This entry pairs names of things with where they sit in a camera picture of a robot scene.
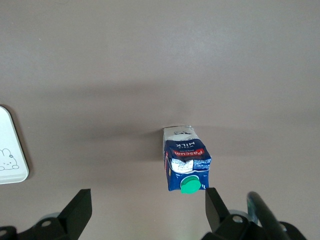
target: pascual logo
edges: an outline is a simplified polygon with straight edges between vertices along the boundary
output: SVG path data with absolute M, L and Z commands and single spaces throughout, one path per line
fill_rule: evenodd
M 189 142 L 189 143 L 180 143 L 180 144 L 176 144 L 177 148 L 189 148 L 192 145 L 195 145 L 195 142 Z
M 197 149 L 195 151 L 173 151 L 175 155 L 181 157 L 181 156 L 201 156 L 202 154 L 205 153 L 204 149 Z

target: black cable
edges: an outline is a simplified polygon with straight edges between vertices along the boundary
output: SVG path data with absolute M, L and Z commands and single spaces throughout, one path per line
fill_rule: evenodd
M 258 219 L 269 240 L 290 240 L 283 231 L 280 223 L 273 215 L 271 210 L 262 200 L 258 193 L 251 191 L 247 195 L 248 214 L 253 222 L 258 223 Z

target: cartoon bunny drawing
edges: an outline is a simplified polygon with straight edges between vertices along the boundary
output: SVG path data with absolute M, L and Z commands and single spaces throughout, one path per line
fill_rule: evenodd
M 18 169 L 16 159 L 11 154 L 10 150 L 4 148 L 0 150 L 0 171 Z

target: milk carton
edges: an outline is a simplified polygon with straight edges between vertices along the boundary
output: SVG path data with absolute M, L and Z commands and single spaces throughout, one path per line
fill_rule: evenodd
M 211 156 L 191 126 L 164 128 L 163 158 L 169 191 L 193 194 L 209 187 Z

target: gray surface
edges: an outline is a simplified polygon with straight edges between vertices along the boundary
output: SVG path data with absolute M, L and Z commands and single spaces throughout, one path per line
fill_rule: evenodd
M 192 125 L 230 209 L 257 191 L 320 239 L 320 2 L 0 2 L 0 103 L 30 166 L 0 226 L 29 228 L 81 188 L 80 239 L 197 240 L 204 192 L 168 192 L 161 128 Z

